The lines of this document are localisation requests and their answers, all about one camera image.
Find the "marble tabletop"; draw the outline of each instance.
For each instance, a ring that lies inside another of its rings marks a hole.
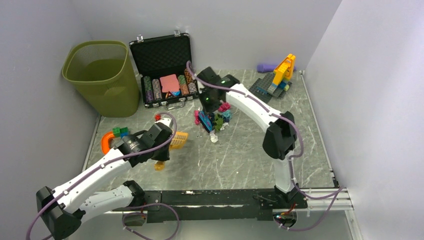
[[[255,70],[215,70],[221,77],[231,74],[248,89],[265,74]],[[273,97],[268,103],[281,112],[290,111],[302,134],[304,154],[294,162],[295,176],[301,188],[333,187],[330,167],[323,143],[298,72],[291,78],[292,85],[282,98]],[[135,180],[144,190],[216,190],[273,188],[275,183],[272,158],[262,149],[265,134],[246,114],[231,108],[233,117],[225,130],[217,133],[218,142],[212,143],[207,132],[194,124],[194,110],[201,108],[198,99],[188,101],[183,108],[169,112],[177,120],[178,131],[189,134],[182,149],[170,151],[170,160],[162,171],[155,171],[155,161],[136,165],[115,177],[100,191],[109,191],[127,180]],[[103,153],[102,136],[115,127],[128,127],[130,133],[148,130],[163,106],[147,109],[142,103],[138,111],[125,118],[101,117],[95,134],[87,168]]]

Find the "orange curved tube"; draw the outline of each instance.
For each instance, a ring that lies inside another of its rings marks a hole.
[[[103,137],[101,138],[101,151],[104,154],[107,154],[109,152],[109,150],[111,149],[110,144],[112,142],[112,139],[114,139],[114,133],[112,131],[106,133],[105,135],[103,135]]]

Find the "pink toy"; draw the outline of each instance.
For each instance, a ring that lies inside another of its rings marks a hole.
[[[199,111],[195,110],[194,111],[194,124],[199,125],[200,124],[200,120],[199,120]]]
[[[223,113],[231,108],[231,105],[228,102],[223,102],[222,105],[218,108],[218,111]]]
[[[180,91],[180,83],[178,82],[177,75],[172,74],[168,76],[163,76],[159,79],[160,84],[162,85],[162,93],[172,93]]]

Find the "pink card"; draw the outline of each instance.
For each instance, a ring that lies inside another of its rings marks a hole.
[[[169,76],[163,76],[160,79],[162,85],[162,93],[167,92],[178,92],[180,90],[180,84],[178,82],[177,75],[172,74]]]

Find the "olive green plastic bin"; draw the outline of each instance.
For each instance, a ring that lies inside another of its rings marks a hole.
[[[140,91],[123,42],[79,44],[67,56],[62,75],[105,117],[128,117],[137,111]]]

